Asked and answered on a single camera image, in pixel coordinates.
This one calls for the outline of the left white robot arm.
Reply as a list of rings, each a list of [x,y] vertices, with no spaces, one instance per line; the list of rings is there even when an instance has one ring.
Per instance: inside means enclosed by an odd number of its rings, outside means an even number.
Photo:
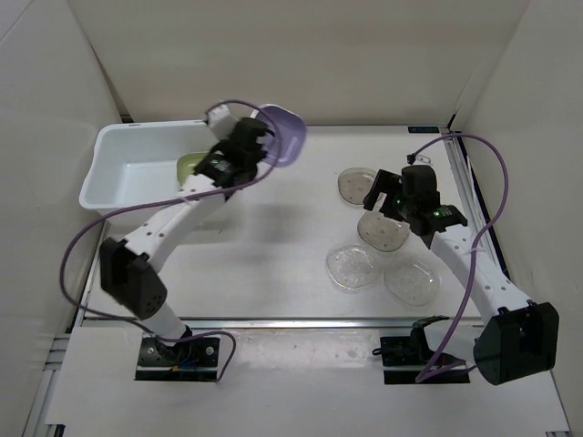
[[[267,156],[267,136],[278,139],[279,129],[257,118],[236,121],[185,178],[177,204],[159,210],[123,239],[101,244],[101,289],[157,338],[160,353],[171,363],[189,358],[191,330],[168,305],[159,273],[198,224],[256,179]]]

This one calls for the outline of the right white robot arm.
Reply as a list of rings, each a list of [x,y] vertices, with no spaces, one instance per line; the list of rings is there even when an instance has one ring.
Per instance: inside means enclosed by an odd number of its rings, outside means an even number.
[[[514,285],[486,254],[473,247],[463,213],[440,199],[434,170],[409,166],[394,174],[379,170],[363,206],[372,210],[379,197],[385,217],[410,230],[470,290],[484,328],[460,325],[460,316],[432,316],[414,323],[409,336],[412,358],[423,363],[417,381],[447,371],[443,356],[477,367],[492,385],[515,381],[554,368],[559,315],[549,302],[536,303]]]

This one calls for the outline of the green panda plate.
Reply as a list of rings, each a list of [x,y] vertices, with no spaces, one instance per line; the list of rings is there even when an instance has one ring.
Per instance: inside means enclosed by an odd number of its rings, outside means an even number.
[[[194,173],[195,167],[207,156],[207,152],[188,153],[177,160],[177,181],[181,187],[188,176]]]

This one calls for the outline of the purple panda plate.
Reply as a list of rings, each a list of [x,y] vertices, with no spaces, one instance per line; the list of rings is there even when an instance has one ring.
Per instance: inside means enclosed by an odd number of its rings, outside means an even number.
[[[305,121],[297,114],[283,107],[264,104],[261,111],[254,110],[252,118],[266,123],[274,131],[272,122],[279,129],[281,141],[281,153],[277,164],[267,164],[276,168],[286,168],[292,165],[300,156],[307,138],[307,126]]]

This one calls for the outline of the smoky clear plate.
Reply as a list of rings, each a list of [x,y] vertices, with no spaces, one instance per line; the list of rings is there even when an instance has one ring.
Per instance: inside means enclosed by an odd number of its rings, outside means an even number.
[[[347,168],[337,179],[341,198],[352,205],[362,206],[375,177],[376,172],[369,168]]]
[[[357,233],[362,241],[381,252],[393,252],[401,248],[410,235],[403,222],[385,217],[377,211],[366,211],[359,219]]]

